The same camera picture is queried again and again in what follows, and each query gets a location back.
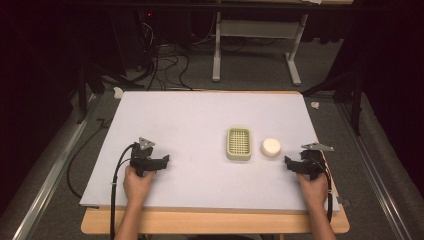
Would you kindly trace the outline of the round white soap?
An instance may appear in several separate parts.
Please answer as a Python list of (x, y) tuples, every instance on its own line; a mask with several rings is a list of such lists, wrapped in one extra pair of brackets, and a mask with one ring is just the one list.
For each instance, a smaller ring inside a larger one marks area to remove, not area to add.
[(267, 138), (261, 144), (261, 152), (268, 158), (277, 157), (281, 152), (281, 144), (275, 138)]

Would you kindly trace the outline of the aluminium floor rail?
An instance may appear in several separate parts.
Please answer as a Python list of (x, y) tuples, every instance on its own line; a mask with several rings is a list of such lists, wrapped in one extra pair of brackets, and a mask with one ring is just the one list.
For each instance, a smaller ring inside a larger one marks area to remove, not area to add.
[(16, 206), (10, 207), (19, 223), (11, 240), (29, 240), (32, 236), (69, 165), (87, 118), (97, 104), (98, 98), (91, 94), (85, 114), (80, 114), (79, 108), (73, 110), (25, 178), (13, 200)]
[(351, 126), (351, 118), (347, 107), (344, 104), (337, 104), (336, 108), (344, 123), (347, 125), (349, 133), (353, 138), (354, 145), (359, 151), (361, 163), (364, 167), (367, 178), (396, 239), (412, 240), (410, 232), (400, 215), (399, 209), (377, 171), (377, 168), (373, 163), (373, 159), (366, 149), (364, 141)]

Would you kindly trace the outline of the person's right hand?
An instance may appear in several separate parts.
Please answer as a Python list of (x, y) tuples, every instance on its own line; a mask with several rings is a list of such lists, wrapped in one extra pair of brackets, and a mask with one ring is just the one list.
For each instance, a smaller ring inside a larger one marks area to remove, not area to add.
[(310, 211), (323, 210), (328, 195), (326, 175), (321, 173), (316, 179), (310, 180), (304, 175), (298, 174), (297, 178), (308, 209)]

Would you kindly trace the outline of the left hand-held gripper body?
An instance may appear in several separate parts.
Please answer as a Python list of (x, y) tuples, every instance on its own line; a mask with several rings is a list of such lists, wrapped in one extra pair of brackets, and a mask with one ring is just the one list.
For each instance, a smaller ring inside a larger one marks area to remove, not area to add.
[(143, 137), (133, 144), (131, 150), (130, 166), (136, 170), (136, 175), (143, 177), (145, 172), (158, 171), (157, 164), (163, 162), (162, 159), (152, 159), (154, 142)]

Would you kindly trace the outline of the pale green soap dish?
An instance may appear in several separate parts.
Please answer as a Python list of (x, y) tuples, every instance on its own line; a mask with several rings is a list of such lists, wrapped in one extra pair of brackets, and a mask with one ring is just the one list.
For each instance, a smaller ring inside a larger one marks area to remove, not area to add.
[(251, 158), (251, 133), (247, 128), (229, 128), (226, 139), (226, 156), (233, 161), (248, 161)]

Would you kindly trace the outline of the white metal desk frame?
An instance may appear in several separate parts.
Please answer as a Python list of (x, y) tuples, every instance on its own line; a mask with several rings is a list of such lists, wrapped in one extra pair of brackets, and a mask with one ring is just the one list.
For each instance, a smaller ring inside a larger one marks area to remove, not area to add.
[(221, 13), (215, 14), (215, 50), (212, 66), (212, 81), (219, 82), (221, 77), (221, 38), (225, 37), (253, 37), (292, 39), (290, 52), (285, 53), (292, 84), (301, 85), (301, 79), (295, 64), (295, 56), (300, 45), (303, 32), (308, 20), (308, 14), (303, 14), (298, 22), (270, 22), (253, 20), (226, 20)]

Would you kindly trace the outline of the black metal stand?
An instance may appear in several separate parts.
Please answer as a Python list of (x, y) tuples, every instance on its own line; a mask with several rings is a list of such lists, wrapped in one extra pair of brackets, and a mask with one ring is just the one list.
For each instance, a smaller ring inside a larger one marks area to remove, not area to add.
[(362, 98), (362, 75), (357, 72), (345, 72), (315, 85), (301, 94), (304, 97), (313, 95), (320, 91), (334, 90), (332, 99), (335, 103), (351, 104), (350, 125), (356, 135), (360, 135), (359, 117), (361, 112)]
[(77, 92), (78, 92), (78, 103), (79, 103), (79, 118), (78, 124), (88, 116), (88, 100), (87, 100), (87, 88), (90, 88), (91, 92), (97, 96), (102, 95), (105, 92), (105, 86), (103, 84), (103, 77), (110, 77), (117, 83), (123, 84), (125, 87), (131, 89), (143, 89), (143, 85), (131, 82), (122, 75), (113, 73), (106, 70), (99, 65), (93, 63), (82, 64), (78, 75), (77, 75)]

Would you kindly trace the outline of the person's left hand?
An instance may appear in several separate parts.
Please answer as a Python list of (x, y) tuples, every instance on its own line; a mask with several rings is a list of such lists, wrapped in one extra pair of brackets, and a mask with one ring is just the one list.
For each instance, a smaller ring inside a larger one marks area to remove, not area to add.
[(148, 172), (145, 176), (140, 177), (133, 167), (126, 167), (123, 186), (128, 207), (142, 208), (154, 176), (155, 172)]

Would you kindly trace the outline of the white foam table mat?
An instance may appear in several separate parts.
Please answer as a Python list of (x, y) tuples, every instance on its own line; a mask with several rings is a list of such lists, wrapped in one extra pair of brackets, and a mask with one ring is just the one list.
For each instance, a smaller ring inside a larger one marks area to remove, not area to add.
[[(247, 128), (248, 161), (226, 156), (229, 128)], [(300, 213), (306, 206), (284, 156), (298, 159), (317, 136), (304, 98), (294, 93), (126, 92), (115, 113), (80, 201), (83, 206), (123, 206), (126, 147), (140, 137), (155, 143), (152, 156), (170, 155), (157, 172), (145, 205), (156, 209), (250, 210)], [(261, 144), (275, 138), (277, 157)]]

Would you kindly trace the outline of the dark computer tower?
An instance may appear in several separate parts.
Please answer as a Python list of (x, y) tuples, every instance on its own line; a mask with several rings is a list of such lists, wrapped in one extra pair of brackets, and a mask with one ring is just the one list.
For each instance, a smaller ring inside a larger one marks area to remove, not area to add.
[(130, 76), (132, 73), (146, 70), (151, 64), (155, 50), (151, 28), (142, 22), (138, 10), (110, 10), (109, 16), (124, 74)]

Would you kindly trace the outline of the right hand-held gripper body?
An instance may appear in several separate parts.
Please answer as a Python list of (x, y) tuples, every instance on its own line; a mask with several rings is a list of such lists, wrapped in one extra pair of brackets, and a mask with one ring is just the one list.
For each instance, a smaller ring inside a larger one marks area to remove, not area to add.
[(305, 144), (302, 145), (302, 148), (304, 148), (304, 151), (300, 153), (301, 162), (296, 167), (296, 172), (309, 175), (311, 180), (316, 179), (321, 173), (328, 174), (323, 153), (326, 151), (333, 152), (334, 148), (321, 143)]

